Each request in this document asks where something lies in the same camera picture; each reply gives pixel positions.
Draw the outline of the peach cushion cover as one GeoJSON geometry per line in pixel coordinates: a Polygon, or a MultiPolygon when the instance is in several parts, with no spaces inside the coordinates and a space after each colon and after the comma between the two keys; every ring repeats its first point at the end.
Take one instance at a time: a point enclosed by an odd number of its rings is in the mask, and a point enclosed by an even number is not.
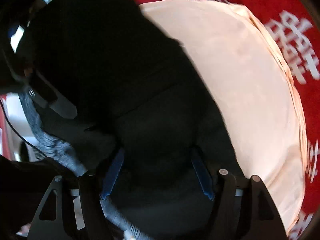
{"type": "Polygon", "coordinates": [[[289,231],[304,199],[308,144],[299,93],[271,35],[239,4],[163,0],[140,9],[181,42],[222,112],[241,169],[263,180],[289,231]]]}

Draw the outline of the black pants with blue trim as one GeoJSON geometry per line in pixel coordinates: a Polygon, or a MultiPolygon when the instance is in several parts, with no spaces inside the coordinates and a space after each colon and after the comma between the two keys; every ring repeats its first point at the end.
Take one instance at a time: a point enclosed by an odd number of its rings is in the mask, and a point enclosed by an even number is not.
{"type": "Polygon", "coordinates": [[[99,176],[124,162],[104,216],[139,238],[208,239],[209,174],[243,172],[220,110],[181,44],[132,0],[53,0],[26,30],[18,54],[77,109],[68,120],[35,106],[43,130],[71,144],[99,176]]]}

